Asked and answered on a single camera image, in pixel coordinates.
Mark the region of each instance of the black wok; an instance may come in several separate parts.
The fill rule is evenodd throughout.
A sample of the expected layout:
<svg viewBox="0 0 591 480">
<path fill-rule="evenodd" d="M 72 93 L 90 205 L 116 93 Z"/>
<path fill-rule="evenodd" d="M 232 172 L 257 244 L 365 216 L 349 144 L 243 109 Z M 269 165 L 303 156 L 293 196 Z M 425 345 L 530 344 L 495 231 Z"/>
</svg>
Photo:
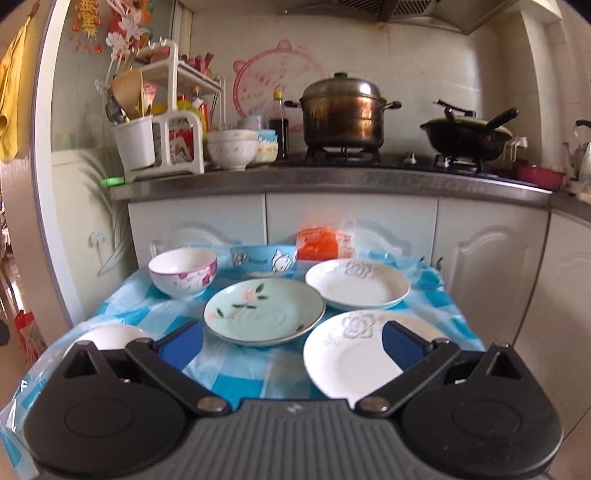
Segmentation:
<svg viewBox="0 0 591 480">
<path fill-rule="evenodd" d="M 435 150 L 451 158 L 469 158 L 477 163 L 498 158 L 505 143 L 513 134 L 502 127 L 513 120 L 519 110 L 510 108 L 494 117 L 491 121 L 474 118 L 474 112 L 449 105 L 439 100 L 438 105 L 445 107 L 444 118 L 435 118 L 422 124 L 429 141 Z M 463 112 L 464 116 L 455 117 L 453 110 Z"/>
</svg>

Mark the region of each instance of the soy sauce bottle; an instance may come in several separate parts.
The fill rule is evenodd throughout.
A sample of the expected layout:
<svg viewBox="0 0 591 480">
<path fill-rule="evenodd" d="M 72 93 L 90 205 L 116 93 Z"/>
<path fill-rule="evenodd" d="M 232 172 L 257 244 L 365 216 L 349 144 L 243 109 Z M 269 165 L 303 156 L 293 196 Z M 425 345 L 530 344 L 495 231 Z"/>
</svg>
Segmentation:
<svg viewBox="0 0 591 480">
<path fill-rule="evenodd" d="M 285 111 L 282 90 L 273 92 L 273 107 L 269 113 L 269 128 L 277 134 L 277 142 L 279 143 L 277 159 L 287 160 L 290 149 L 290 121 Z"/>
</svg>

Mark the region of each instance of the utensil holder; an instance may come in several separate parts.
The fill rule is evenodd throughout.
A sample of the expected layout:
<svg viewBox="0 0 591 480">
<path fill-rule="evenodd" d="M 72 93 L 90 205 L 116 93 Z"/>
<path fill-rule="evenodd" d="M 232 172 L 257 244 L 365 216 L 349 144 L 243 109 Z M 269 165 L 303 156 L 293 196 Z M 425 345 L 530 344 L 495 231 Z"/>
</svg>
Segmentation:
<svg viewBox="0 0 591 480">
<path fill-rule="evenodd" d="M 156 162 L 152 116 L 112 127 L 125 171 L 151 167 Z"/>
</svg>

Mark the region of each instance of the light green plate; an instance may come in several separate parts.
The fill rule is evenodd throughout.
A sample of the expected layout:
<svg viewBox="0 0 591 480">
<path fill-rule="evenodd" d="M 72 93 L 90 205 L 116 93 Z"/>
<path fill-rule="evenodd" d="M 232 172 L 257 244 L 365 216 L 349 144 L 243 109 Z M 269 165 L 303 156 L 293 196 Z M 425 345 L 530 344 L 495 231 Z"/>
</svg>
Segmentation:
<svg viewBox="0 0 591 480">
<path fill-rule="evenodd" d="M 216 293 L 205 306 L 205 325 L 240 345 L 270 346 L 308 332 L 324 315 L 320 294 L 286 278 L 246 280 Z"/>
</svg>

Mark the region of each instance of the white plate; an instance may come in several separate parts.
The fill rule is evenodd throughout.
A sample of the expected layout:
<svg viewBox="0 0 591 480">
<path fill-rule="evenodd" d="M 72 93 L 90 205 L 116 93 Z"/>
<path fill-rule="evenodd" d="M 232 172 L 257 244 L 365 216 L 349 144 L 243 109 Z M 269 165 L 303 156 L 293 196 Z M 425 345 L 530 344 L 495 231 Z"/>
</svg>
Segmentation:
<svg viewBox="0 0 591 480">
<path fill-rule="evenodd" d="M 395 268 L 339 258 L 308 270 L 306 283 L 339 310 L 387 309 L 408 295 L 410 282 Z"/>
<path fill-rule="evenodd" d="M 133 340 L 146 337 L 149 338 L 150 336 L 141 328 L 123 323 L 111 323 L 82 335 L 68 347 L 64 356 L 67 355 L 75 343 L 81 342 L 82 340 L 93 342 L 98 350 L 121 350 Z"/>
<path fill-rule="evenodd" d="M 425 320 L 397 312 L 358 310 L 332 317 L 304 345 L 304 365 L 318 389 L 329 398 L 346 398 L 353 408 L 399 376 L 402 369 L 382 346 L 382 328 L 392 320 L 425 340 L 445 337 Z"/>
</svg>

